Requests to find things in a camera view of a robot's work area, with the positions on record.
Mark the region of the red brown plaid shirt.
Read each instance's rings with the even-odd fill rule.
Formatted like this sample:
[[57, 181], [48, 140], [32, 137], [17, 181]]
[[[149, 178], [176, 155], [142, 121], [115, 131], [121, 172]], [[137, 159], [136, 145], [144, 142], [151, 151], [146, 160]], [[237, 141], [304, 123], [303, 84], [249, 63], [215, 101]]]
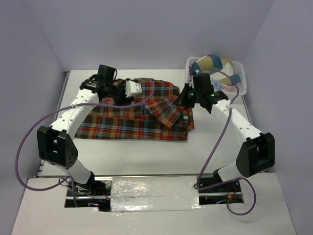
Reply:
[[194, 129], [193, 112], [190, 108], [176, 106], [179, 87], [171, 82], [138, 79], [142, 93], [134, 97], [139, 103], [151, 98], [141, 106], [126, 109], [113, 108], [112, 98], [104, 98], [105, 107], [97, 106], [78, 128], [75, 137], [104, 140], [161, 140], [186, 141]]

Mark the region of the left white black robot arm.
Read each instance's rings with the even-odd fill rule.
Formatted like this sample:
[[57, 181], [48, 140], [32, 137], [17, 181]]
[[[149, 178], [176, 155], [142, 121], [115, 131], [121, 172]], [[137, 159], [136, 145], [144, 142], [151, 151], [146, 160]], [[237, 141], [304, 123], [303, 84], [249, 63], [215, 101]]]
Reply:
[[141, 85], [133, 80], [116, 81], [117, 70], [100, 65], [98, 73], [82, 82], [78, 94], [58, 119], [48, 127], [37, 130], [39, 157], [72, 177], [84, 195], [92, 194], [101, 183], [78, 160], [78, 150], [73, 142], [80, 125], [90, 111], [104, 98], [113, 98], [118, 107], [130, 105]]

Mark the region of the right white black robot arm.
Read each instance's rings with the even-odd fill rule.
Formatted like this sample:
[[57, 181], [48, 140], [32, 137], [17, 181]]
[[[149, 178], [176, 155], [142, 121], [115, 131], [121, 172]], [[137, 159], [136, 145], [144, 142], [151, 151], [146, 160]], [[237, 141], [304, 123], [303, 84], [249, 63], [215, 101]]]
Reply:
[[263, 133], [254, 127], [233, 106], [233, 100], [222, 91], [214, 91], [210, 75], [207, 73], [195, 74], [192, 83], [186, 83], [174, 104], [193, 108], [199, 104], [209, 114], [224, 124], [221, 132], [231, 131], [240, 150], [232, 163], [216, 169], [213, 172], [213, 183], [201, 187], [197, 181], [195, 188], [206, 190], [214, 188], [224, 191], [230, 182], [249, 178], [275, 165], [275, 138], [271, 133]]

